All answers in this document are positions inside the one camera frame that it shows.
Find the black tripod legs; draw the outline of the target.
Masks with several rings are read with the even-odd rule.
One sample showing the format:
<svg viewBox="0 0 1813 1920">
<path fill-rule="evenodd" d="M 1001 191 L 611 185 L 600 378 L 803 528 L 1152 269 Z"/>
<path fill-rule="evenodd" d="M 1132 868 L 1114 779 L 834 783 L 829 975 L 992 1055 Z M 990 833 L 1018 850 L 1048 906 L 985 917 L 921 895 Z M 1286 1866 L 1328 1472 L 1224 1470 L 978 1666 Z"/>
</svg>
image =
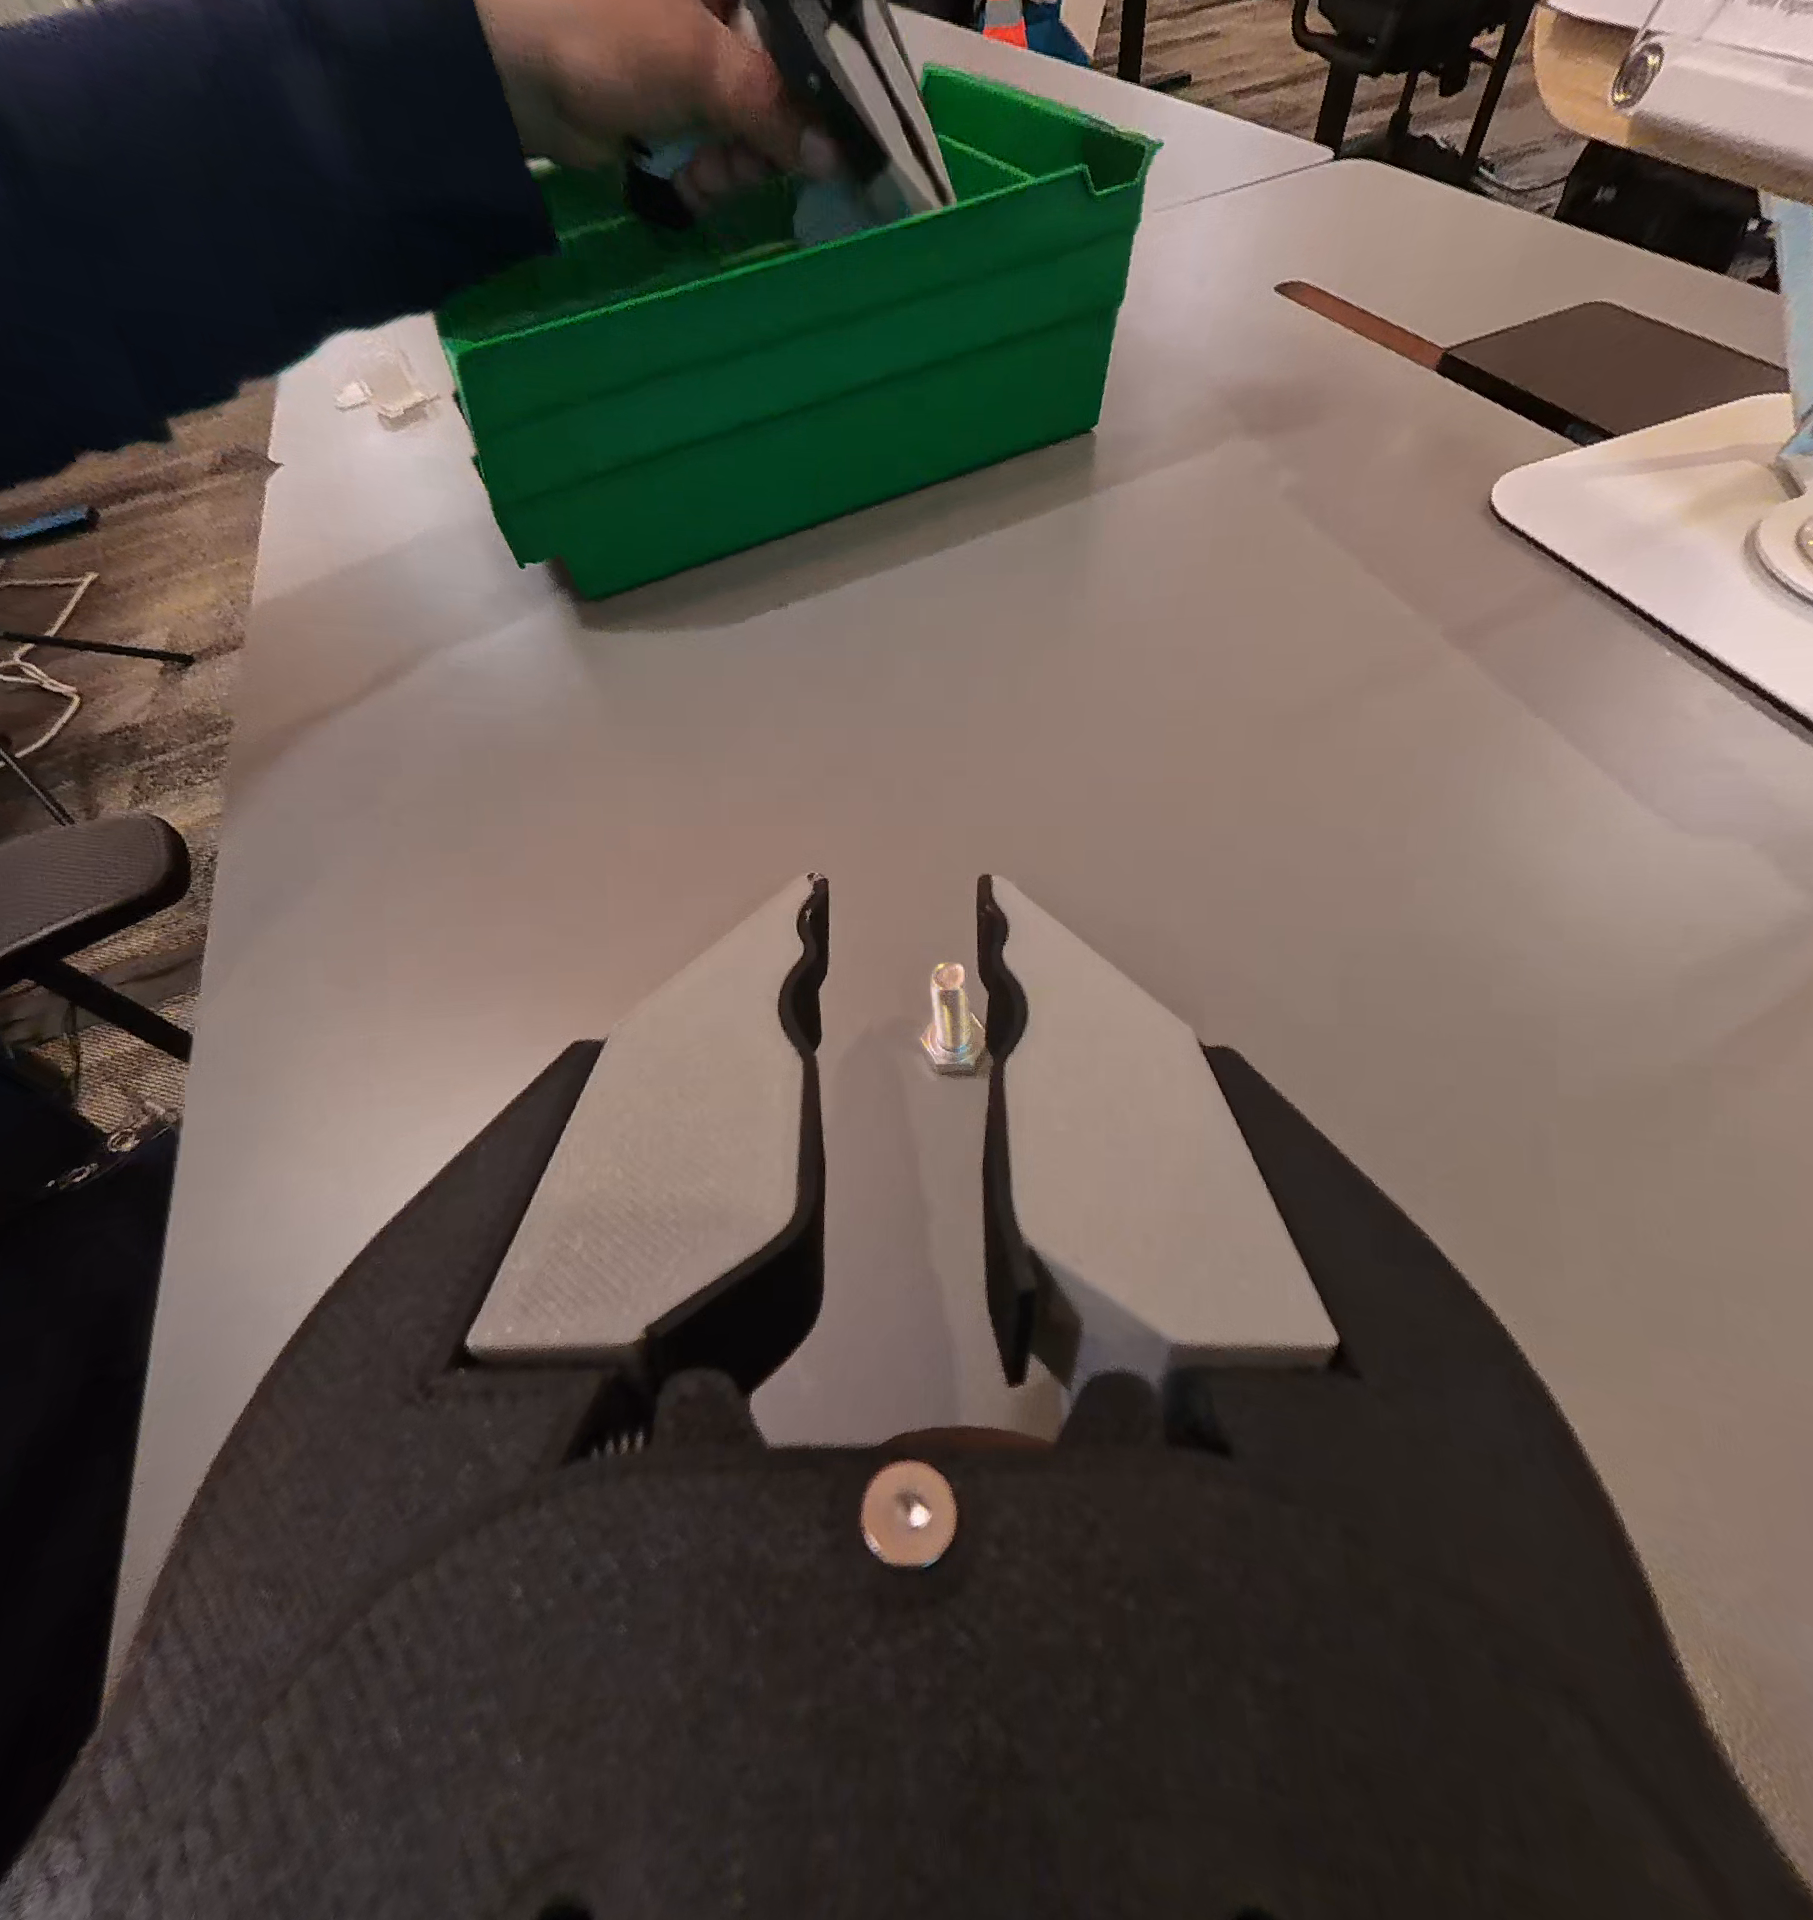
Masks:
<svg viewBox="0 0 1813 1920">
<path fill-rule="evenodd" d="M 197 663 L 195 655 L 168 648 L 96 641 L 96 639 L 68 637 L 65 634 L 25 634 L 5 628 L 0 628 L 0 648 L 7 654 L 9 663 L 12 661 L 14 655 L 21 657 L 28 652 L 39 652 L 39 650 L 94 655 L 105 659 L 130 659 L 166 668 L 192 668 Z M 28 772 L 25 761 L 1 739 L 0 739 L 0 772 L 5 772 L 9 777 L 18 781 L 18 784 L 25 790 L 28 799 L 50 817 L 54 826 L 74 824 L 72 813 L 54 799 L 50 790 L 45 790 L 43 784 Z"/>
</svg>

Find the small clear plastic bag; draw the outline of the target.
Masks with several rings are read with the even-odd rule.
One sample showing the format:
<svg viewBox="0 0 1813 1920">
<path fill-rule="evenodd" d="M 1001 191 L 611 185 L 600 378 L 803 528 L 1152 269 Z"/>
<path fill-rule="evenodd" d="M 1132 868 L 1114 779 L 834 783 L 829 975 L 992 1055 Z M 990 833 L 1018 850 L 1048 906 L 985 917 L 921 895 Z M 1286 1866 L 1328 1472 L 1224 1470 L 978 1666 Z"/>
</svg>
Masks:
<svg viewBox="0 0 1813 1920">
<path fill-rule="evenodd" d="M 332 405 L 341 416 L 368 416 L 384 429 L 402 429 L 430 416 L 439 400 L 404 347 L 368 338 L 350 347 Z"/>
</svg>

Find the person's left hand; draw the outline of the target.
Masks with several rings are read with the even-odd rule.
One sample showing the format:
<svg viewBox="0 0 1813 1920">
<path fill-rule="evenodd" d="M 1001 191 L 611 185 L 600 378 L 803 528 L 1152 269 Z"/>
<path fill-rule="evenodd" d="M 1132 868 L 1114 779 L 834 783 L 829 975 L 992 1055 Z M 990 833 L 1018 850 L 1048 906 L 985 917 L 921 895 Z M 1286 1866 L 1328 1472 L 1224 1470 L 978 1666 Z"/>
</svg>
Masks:
<svg viewBox="0 0 1813 1920">
<path fill-rule="evenodd" d="M 479 2 L 475 15 L 528 156 L 593 167 L 631 144 L 693 140 L 673 175 L 691 211 L 762 180 L 845 173 L 722 4 Z"/>
</svg>

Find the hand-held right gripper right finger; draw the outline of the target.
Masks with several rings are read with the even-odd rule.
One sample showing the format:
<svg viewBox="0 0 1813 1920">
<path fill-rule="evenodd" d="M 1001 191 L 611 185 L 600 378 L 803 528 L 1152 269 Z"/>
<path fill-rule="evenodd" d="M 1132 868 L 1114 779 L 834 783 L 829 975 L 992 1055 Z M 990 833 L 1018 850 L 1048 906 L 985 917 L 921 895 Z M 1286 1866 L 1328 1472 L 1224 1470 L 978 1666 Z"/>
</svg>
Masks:
<svg viewBox="0 0 1813 1920">
<path fill-rule="evenodd" d="M 976 882 L 983 1258 L 1001 1376 L 1321 1369 L 1333 1323 L 1197 1033 L 1008 879 Z"/>
</svg>

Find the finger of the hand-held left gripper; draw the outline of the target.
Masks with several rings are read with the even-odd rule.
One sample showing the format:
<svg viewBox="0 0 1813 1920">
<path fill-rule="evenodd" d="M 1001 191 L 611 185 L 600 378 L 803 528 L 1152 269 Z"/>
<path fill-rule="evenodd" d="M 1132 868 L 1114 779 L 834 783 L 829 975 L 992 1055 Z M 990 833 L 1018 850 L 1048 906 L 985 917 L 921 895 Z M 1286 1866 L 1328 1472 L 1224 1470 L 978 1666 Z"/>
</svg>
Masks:
<svg viewBox="0 0 1813 1920">
<path fill-rule="evenodd" d="M 863 4 L 863 51 L 874 66 L 878 95 L 885 98 L 885 127 L 900 180 L 914 184 L 920 209 L 954 205 L 958 196 L 945 169 L 938 136 L 918 89 L 918 71 L 887 2 Z"/>
<path fill-rule="evenodd" d="M 880 51 L 894 44 L 889 4 L 749 2 L 749 29 L 809 124 L 836 146 L 871 204 L 903 204 L 900 118 Z"/>
</svg>

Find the black office chair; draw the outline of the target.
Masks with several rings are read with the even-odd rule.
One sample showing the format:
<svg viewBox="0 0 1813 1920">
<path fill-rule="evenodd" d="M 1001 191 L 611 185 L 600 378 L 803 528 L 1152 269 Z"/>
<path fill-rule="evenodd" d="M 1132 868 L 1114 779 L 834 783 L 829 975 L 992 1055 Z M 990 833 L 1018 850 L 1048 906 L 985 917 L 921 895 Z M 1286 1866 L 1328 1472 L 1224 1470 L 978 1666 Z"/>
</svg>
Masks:
<svg viewBox="0 0 1813 1920">
<path fill-rule="evenodd" d="M 1293 2 L 1288 20 L 1293 46 L 1326 66 L 1312 140 L 1341 156 L 1357 86 L 1397 77 L 1397 107 L 1364 156 L 1402 166 L 1435 160 L 1468 180 L 1484 153 L 1531 9 L 1531 2 Z M 1464 147 L 1446 151 L 1431 138 L 1415 138 L 1410 113 L 1419 82 L 1430 77 L 1437 95 L 1453 98 L 1464 91 L 1475 66 L 1489 73 Z"/>
</svg>

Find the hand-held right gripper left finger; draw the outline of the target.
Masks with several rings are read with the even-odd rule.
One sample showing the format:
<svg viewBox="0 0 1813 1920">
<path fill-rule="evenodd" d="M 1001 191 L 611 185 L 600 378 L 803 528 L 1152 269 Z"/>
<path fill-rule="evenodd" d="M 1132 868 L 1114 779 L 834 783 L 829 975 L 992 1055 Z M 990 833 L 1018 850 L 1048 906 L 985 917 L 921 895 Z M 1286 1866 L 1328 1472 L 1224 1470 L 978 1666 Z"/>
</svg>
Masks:
<svg viewBox="0 0 1813 1920">
<path fill-rule="evenodd" d="M 829 888 L 793 879 L 600 1042 L 466 1334 L 479 1363 L 767 1383 L 822 1307 Z"/>
</svg>

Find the green plastic bin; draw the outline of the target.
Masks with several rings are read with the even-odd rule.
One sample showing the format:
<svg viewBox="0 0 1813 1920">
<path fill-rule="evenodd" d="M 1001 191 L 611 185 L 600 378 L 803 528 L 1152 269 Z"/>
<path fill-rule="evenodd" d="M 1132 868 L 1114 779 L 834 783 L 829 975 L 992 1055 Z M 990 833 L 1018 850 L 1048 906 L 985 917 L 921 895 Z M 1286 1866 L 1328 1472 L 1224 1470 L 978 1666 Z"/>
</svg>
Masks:
<svg viewBox="0 0 1813 1920">
<path fill-rule="evenodd" d="M 923 75 L 958 202 L 803 247 L 765 184 L 667 233 L 537 178 L 557 253 L 439 307 L 509 557 L 611 597 L 1090 432 L 1157 142 Z"/>
</svg>

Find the person's left forearm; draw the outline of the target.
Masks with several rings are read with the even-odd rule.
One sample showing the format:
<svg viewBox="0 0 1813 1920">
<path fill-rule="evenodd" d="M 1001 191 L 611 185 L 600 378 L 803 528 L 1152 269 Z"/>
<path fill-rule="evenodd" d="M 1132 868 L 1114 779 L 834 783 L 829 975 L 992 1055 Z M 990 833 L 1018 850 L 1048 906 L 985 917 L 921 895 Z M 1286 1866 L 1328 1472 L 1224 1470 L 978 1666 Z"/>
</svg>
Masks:
<svg viewBox="0 0 1813 1920">
<path fill-rule="evenodd" d="M 0 26 L 0 492 L 553 245 L 471 4 Z"/>
</svg>

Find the dark flat pad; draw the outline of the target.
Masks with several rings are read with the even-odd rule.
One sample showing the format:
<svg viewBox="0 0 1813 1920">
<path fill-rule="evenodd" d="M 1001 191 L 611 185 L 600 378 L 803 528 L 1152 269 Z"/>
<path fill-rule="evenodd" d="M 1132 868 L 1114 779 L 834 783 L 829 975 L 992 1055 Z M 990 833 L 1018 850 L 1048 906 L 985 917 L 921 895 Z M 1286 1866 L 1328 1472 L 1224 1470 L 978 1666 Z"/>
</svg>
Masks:
<svg viewBox="0 0 1813 1920">
<path fill-rule="evenodd" d="M 1571 445 L 1765 394 L 1780 367 L 1611 302 L 1587 302 L 1442 347 L 1437 372 Z"/>
</svg>

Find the silver hex bolt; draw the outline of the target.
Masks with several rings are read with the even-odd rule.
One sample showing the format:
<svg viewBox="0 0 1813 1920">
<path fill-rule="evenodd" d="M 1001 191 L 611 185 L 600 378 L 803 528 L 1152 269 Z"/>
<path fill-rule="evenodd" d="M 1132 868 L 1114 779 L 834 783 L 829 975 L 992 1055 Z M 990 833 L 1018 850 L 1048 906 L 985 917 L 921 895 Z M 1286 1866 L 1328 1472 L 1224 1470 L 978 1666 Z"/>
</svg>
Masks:
<svg viewBox="0 0 1813 1920">
<path fill-rule="evenodd" d="M 927 1024 L 918 1047 L 936 1075 L 978 1075 L 985 1066 L 987 1031 L 970 1011 L 969 973 L 963 962 L 932 966 L 927 982 Z"/>
</svg>

